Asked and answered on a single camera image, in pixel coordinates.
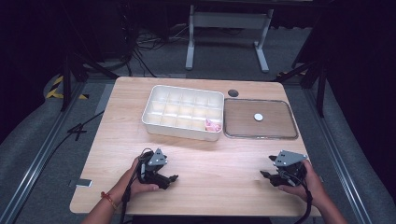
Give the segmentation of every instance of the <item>clear plastic container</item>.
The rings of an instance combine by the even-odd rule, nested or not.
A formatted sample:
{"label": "clear plastic container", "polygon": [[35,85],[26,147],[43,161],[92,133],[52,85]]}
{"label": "clear plastic container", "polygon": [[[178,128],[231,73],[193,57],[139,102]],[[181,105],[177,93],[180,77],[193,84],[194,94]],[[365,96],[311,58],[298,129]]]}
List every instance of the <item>clear plastic container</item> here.
{"label": "clear plastic container", "polygon": [[226,99],[224,133],[232,138],[296,139],[297,125],[284,101]]}
{"label": "clear plastic container", "polygon": [[[203,91],[157,85],[151,90],[142,121],[148,133],[217,141],[223,126],[224,95],[218,91]],[[220,126],[207,131],[206,120]]]}

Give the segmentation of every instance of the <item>bracelet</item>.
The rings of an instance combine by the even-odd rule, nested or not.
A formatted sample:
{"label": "bracelet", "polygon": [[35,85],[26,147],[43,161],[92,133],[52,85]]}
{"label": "bracelet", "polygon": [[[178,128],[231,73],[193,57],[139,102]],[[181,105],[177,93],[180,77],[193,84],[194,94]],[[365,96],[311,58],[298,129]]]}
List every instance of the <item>bracelet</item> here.
{"label": "bracelet", "polygon": [[113,200],[111,200],[110,195],[108,193],[104,193],[103,191],[100,193],[101,198],[106,198],[111,205],[113,206],[114,210],[117,210],[117,206],[114,204]]}

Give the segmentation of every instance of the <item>white plastic tray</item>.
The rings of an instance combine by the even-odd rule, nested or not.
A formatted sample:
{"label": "white plastic tray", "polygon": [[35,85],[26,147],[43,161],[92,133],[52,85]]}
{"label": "white plastic tray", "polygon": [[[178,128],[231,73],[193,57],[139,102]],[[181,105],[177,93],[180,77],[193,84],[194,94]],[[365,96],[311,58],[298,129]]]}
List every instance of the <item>white plastic tray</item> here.
{"label": "white plastic tray", "polygon": [[[153,87],[142,121],[148,133],[216,141],[222,132],[224,95],[180,87]],[[205,121],[220,125],[217,132],[205,130]]]}

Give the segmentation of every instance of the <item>black curtain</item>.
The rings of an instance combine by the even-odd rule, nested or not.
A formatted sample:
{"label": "black curtain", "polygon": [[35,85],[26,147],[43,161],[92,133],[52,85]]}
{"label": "black curtain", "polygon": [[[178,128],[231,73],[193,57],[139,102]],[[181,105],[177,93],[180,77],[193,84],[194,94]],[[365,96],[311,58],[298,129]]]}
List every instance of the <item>black curtain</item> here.
{"label": "black curtain", "polygon": [[58,35],[32,1],[0,7],[0,144],[44,103],[43,89],[60,69]]}
{"label": "black curtain", "polygon": [[343,1],[340,10],[322,16],[298,62],[319,56],[326,59],[335,98],[366,158],[395,200],[396,182],[391,174],[396,170],[396,14],[391,6],[391,1],[384,0]]}

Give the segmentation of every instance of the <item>wooden table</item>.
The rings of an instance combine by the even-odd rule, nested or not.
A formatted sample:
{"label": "wooden table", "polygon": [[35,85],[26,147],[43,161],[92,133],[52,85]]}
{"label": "wooden table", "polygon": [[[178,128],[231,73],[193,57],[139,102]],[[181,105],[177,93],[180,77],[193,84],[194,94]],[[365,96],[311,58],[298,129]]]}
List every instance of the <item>wooden table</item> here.
{"label": "wooden table", "polygon": [[[306,203],[274,188],[260,170],[276,172],[268,159],[281,149],[306,154],[302,137],[295,140],[232,139],[222,134],[207,142],[149,134],[141,121],[152,87],[168,85],[208,91],[239,91],[240,99],[289,102],[279,83],[203,79],[120,77],[111,93],[81,178],[70,204],[74,213],[89,213],[100,192],[111,189],[145,147],[158,147],[168,157],[160,174],[179,175],[167,190],[142,193],[128,204],[127,214],[194,216],[299,217]],[[311,216],[320,216],[313,207]]]}

